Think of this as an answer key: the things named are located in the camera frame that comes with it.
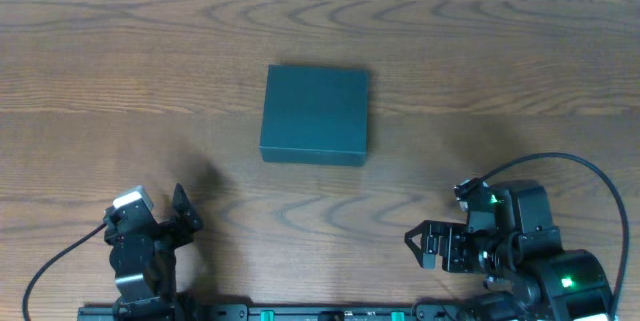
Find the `black box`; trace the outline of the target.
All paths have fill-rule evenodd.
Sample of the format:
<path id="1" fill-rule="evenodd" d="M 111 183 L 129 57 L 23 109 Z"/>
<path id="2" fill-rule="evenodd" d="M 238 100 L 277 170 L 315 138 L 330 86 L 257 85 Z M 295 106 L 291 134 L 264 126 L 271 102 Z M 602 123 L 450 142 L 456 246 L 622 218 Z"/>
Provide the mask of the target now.
<path id="1" fill-rule="evenodd" d="M 369 73 L 363 69 L 268 67 L 259 149 L 272 163 L 364 165 Z"/>

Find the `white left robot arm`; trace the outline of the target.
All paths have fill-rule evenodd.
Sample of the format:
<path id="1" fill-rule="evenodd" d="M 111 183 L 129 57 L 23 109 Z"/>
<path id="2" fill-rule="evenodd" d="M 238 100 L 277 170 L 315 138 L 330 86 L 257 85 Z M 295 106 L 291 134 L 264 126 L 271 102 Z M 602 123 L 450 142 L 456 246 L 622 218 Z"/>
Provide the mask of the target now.
<path id="1" fill-rule="evenodd" d="M 172 197 L 173 216 L 159 222 L 153 202 L 139 185 L 105 210 L 104 241 L 120 292 L 116 320 L 191 320 L 193 306 L 177 292 L 175 251 L 193 242 L 203 222 L 181 184 Z"/>

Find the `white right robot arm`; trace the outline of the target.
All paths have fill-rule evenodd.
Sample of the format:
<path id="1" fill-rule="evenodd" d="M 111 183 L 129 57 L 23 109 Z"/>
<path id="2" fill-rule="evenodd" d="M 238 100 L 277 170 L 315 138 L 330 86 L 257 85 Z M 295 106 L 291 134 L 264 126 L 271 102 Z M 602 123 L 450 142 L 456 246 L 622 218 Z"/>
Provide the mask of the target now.
<path id="1" fill-rule="evenodd" d="M 609 318 L 613 294 L 600 262 L 563 248 L 542 185 L 472 179 L 454 193 L 465 222 L 425 220 L 404 241 L 424 269 L 483 275 L 487 294 L 466 301 L 457 319 Z"/>

